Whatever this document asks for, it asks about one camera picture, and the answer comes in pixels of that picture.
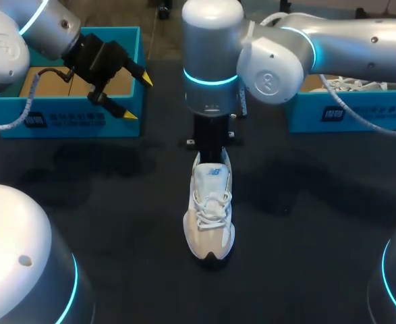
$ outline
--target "white cable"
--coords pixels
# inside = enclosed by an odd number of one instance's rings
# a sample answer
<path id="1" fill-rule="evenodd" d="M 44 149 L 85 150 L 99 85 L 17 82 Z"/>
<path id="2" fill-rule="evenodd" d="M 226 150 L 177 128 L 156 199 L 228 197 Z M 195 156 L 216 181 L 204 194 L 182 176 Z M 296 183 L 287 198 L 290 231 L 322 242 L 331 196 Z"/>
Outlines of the white cable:
<path id="1" fill-rule="evenodd" d="M 255 22 L 250 22 L 249 23 L 249 28 L 247 30 L 246 39 L 244 41 L 244 47 L 249 47 L 250 48 L 252 46 L 254 27 L 255 27 Z"/>
<path id="2" fill-rule="evenodd" d="M 260 25 L 261 25 L 261 26 L 266 26 L 266 25 L 268 25 L 269 23 L 273 22 L 274 20 L 284 18 L 284 17 L 286 17 L 286 16 L 288 16 L 288 15 L 289 15 L 289 14 L 288 14 L 288 13 L 285 13 L 285 12 L 276 12 L 276 13 L 273 13 L 272 15 L 269 15 L 267 18 L 265 18 L 265 19 L 260 23 Z"/>
<path id="3" fill-rule="evenodd" d="M 40 80 L 40 76 L 36 74 L 34 76 L 33 82 L 31 84 L 30 88 L 30 94 L 28 95 L 27 102 L 25 104 L 24 111 L 22 112 L 21 116 L 17 118 L 14 122 L 7 124 L 7 125 L 0 125 L 0 130 L 10 130 L 11 128 L 14 128 L 20 124 L 27 118 L 28 113 L 30 112 L 31 106 L 33 104 L 33 99 L 34 99 L 34 92 L 36 91 L 37 84 Z"/>
<path id="4" fill-rule="evenodd" d="M 241 103 L 242 116 L 245 117 L 247 116 L 246 89 L 242 81 L 239 84 L 239 101 Z"/>
<path id="5" fill-rule="evenodd" d="M 265 18 L 260 24 L 263 26 L 266 26 L 267 24 L 271 23 L 273 20 L 283 18 L 286 16 L 288 16 L 288 15 L 284 12 L 273 13 L 272 15 L 269 15 L 267 18 Z M 368 121 L 367 119 L 364 119 L 360 115 L 358 115 L 348 105 L 346 105 L 346 103 L 343 100 L 341 100 L 341 98 L 337 95 L 337 93 L 331 88 L 331 85 L 329 84 L 328 80 L 325 78 L 325 76 L 323 74 L 319 74 L 319 78 L 322 80 L 324 87 L 327 88 L 330 95 L 340 105 L 340 107 L 342 107 L 348 114 L 350 114 L 351 117 L 354 118 L 357 122 L 366 126 L 367 128 L 375 130 L 376 132 L 379 132 L 381 134 L 385 134 L 385 135 L 389 135 L 389 136 L 396 136 L 396 130 L 388 130 L 386 128 L 377 126 L 376 124 L 374 124 L 374 123 Z"/>

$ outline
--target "black floor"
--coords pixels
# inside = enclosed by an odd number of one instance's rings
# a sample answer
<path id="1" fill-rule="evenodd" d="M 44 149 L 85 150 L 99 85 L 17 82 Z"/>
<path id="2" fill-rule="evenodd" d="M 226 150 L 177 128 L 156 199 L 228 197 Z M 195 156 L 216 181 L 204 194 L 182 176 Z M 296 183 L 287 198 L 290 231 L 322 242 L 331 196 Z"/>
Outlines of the black floor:
<path id="1" fill-rule="evenodd" d="M 250 101 L 245 146 L 228 149 L 235 250 L 207 271 L 182 229 L 195 153 L 178 147 L 192 131 L 181 66 L 149 71 L 140 139 L 0 139 L 0 183 L 59 228 L 97 323 L 368 324 L 366 284 L 396 226 L 396 139 L 290 135 L 279 108 Z"/>

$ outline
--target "shoelace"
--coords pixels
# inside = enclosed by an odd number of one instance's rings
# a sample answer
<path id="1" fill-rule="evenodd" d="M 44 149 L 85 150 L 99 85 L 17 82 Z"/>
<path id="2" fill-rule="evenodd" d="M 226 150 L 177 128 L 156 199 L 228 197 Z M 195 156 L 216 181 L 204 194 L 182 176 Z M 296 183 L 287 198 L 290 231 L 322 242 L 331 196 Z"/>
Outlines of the shoelace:
<path id="1" fill-rule="evenodd" d="M 328 80 L 331 88 L 336 91 L 365 91 L 372 89 L 388 90 L 388 84 L 385 82 L 370 82 L 357 80 L 353 78 L 342 78 Z"/>
<path id="2" fill-rule="evenodd" d="M 207 197 L 205 197 L 203 202 L 198 202 L 195 191 L 193 193 L 193 200 L 195 202 L 196 209 L 198 210 L 196 213 L 198 218 L 196 224 L 198 225 L 198 228 L 200 230 L 213 230 L 224 227 L 226 225 L 227 209 L 229 208 L 231 199 L 232 194 L 226 191 L 222 199 L 209 194 Z M 207 204 L 210 201 L 215 201 L 222 208 L 217 211 L 215 211 L 213 208 L 208 208 Z"/>

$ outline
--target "blue box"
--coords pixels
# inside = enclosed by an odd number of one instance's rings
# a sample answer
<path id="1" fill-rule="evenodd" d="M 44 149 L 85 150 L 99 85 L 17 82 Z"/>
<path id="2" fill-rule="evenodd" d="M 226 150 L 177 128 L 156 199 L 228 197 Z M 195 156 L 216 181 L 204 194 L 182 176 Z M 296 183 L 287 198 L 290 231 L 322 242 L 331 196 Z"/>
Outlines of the blue box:
<path id="1" fill-rule="evenodd" d="M 396 130 L 396 90 L 337 94 L 358 115 Z M 284 107 L 291 133 L 371 131 L 346 114 L 327 92 L 300 92 Z"/>
<path id="2" fill-rule="evenodd" d="M 145 66 L 139 27 L 82 29 L 82 34 L 89 33 L 105 42 L 117 41 L 136 63 Z M 31 66 L 63 66 L 61 60 L 49 61 L 34 51 L 30 54 Z M 0 125 L 11 123 L 24 110 L 27 99 L 19 97 L 23 84 L 24 79 L 1 94 Z M 4 138 L 138 137 L 143 96 L 144 87 L 135 79 L 130 95 L 110 96 L 138 119 L 114 118 L 101 106 L 92 105 L 86 97 L 36 97 L 26 122 L 0 133 Z"/>

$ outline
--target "shoe tongue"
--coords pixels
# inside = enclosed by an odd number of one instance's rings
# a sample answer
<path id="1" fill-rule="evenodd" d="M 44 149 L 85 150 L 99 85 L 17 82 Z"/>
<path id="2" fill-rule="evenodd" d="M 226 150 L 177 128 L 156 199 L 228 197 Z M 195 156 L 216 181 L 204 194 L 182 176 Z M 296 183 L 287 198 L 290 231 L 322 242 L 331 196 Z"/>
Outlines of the shoe tongue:
<path id="1" fill-rule="evenodd" d="M 223 198 L 229 171 L 226 165 L 218 163 L 203 163 L 195 168 L 194 181 L 202 202 L 207 196 Z"/>

